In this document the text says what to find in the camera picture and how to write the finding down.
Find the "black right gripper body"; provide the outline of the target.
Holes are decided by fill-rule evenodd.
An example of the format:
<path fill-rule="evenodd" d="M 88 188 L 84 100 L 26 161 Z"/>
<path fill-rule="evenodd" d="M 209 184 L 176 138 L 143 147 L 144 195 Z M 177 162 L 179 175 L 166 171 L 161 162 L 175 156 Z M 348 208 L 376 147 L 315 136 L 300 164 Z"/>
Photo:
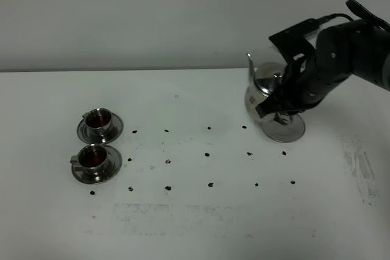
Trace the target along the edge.
<path fill-rule="evenodd" d="M 294 114 L 314 108 L 350 76 L 349 55 L 313 55 L 304 62 L 306 69 L 284 79 L 274 93 L 276 112 Z"/>

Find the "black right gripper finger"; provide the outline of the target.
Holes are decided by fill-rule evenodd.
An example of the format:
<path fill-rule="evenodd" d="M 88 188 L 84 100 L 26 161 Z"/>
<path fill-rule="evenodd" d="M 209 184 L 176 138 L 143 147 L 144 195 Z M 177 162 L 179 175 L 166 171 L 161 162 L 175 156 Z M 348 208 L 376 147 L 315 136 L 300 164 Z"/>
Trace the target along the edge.
<path fill-rule="evenodd" d="M 271 95 L 258 104 L 255 109 L 260 118 L 265 118 L 270 114 L 281 113 L 283 111 L 283 97 Z"/>

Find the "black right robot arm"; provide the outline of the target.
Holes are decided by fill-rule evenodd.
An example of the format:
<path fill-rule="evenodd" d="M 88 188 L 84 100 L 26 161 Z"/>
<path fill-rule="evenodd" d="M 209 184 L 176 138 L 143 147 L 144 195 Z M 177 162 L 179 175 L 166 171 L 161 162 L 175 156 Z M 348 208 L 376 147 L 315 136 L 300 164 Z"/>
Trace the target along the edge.
<path fill-rule="evenodd" d="M 360 19 L 320 31 L 312 46 L 305 35 L 318 27 L 308 19 L 269 37 L 287 67 L 274 92 L 257 105 L 261 118 L 314 108 L 351 75 L 389 89 L 389 32 Z"/>

